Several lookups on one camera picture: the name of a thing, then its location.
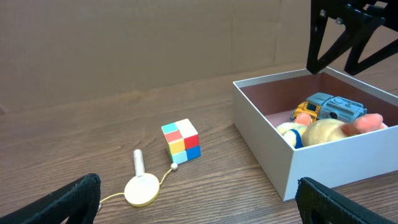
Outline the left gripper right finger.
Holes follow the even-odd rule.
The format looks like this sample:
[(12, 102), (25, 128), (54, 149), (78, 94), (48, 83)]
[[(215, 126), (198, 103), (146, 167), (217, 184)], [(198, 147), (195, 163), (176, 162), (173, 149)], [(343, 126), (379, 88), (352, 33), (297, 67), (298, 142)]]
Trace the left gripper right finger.
[(309, 177), (298, 180), (295, 201), (304, 224), (394, 224)]

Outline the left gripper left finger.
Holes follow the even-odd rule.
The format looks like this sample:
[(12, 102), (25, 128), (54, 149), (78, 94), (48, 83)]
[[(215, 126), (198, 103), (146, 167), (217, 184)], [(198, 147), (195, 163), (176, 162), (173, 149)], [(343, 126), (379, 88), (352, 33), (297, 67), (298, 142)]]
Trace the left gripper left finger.
[(95, 173), (1, 217), (1, 223), (93, 223), (101, 197), (101, 181)]

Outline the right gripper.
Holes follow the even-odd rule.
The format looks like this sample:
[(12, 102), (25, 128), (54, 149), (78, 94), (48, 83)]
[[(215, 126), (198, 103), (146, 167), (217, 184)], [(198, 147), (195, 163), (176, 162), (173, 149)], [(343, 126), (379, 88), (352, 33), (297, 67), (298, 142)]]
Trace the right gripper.
[[(379, 26), (397, 31), (397, 0), (311, 0), (310, 45), (307, 70), (317, 74), (351, 48), (344, 71), (351, 76), (397, 53), (397, 40), (359, 61), (359, 58)], [(382, 18), (367, 22), (367, 16)], [(345, 31), (319, 58), (328, 18), (340, 21)]]

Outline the yellow and grey toy truck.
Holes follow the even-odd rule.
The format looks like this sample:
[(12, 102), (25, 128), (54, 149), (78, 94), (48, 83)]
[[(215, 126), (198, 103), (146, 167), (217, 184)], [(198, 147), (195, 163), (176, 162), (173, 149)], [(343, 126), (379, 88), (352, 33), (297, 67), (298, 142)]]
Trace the yellow and grey toy truck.
[(367, 113), (363, 104), (326, 93), (315, 93), (299, 104), (290, 115), (294, 121), (300, 113), (310, 116), (311, 123), (320, 119), (338, 119), (343, 122), (352, 122)]

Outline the plush duck toy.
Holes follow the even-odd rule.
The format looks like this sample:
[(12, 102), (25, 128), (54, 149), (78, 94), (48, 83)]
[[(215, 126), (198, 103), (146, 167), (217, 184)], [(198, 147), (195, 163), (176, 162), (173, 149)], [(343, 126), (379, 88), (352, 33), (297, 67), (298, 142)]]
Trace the plush duck toy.
[(290, 146), (299, 149), (385, 128), (387, 125), (378, 113), (366, 114), (348, 123), (332, 118), (312, 121), (310, 115), (299, 113), (292, 122), (282, 123), (276, 130)]

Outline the colourful two-by-two puzzle cube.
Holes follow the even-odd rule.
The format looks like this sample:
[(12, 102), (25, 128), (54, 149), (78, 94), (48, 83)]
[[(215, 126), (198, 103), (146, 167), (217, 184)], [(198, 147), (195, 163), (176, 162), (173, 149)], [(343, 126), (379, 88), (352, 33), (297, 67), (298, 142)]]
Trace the colourful two-by-two puzzle cube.
[(189, 119), (163, 125), (161, 131), (173, 163), (182, 164), (201, 156), (198, 131)]

